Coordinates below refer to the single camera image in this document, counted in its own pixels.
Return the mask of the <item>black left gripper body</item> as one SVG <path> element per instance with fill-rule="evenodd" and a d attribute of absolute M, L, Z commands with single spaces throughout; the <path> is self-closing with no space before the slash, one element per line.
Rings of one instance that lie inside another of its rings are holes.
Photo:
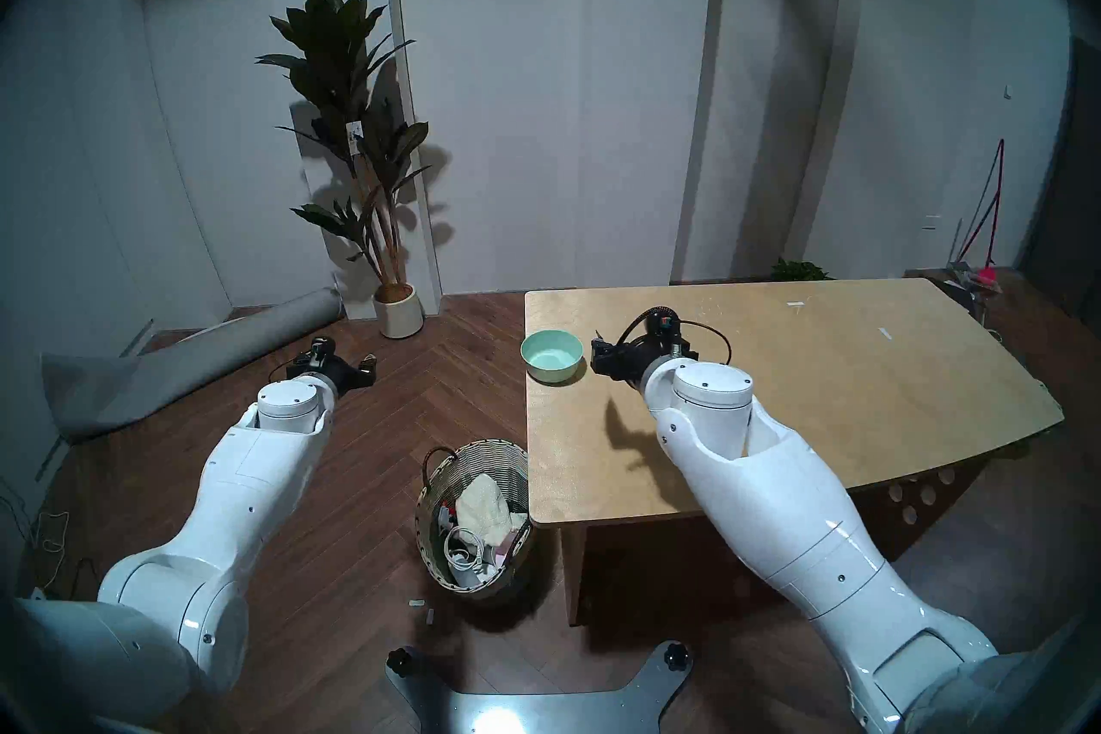
<path fill-rule="evenodd" d="M 360 362 L 352 365 L 336 353 L 334 339 L 314 339 L 306 352 L 298 353 L 286 365 L 286 379 L 296 380 L 301 375 L 317 375 L 324 377 L 337 397 L 342 397 L 353 390 L 366 390 L 374 385 L 378 370 L 373 374 L 360 372 Z"/>

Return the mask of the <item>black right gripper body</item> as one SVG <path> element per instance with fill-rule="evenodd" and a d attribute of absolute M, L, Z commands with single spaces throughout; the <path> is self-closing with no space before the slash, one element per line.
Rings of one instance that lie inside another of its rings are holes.
<path fill-rule="evenodd" d="M 592 353 L 591 368 L 614 382 L 639 390 L 650 368 L 669 359 L 696 360 L 682 335 L 680 316 L 675 310 L 645 310 L 626 326 L 610 353 Z"/>

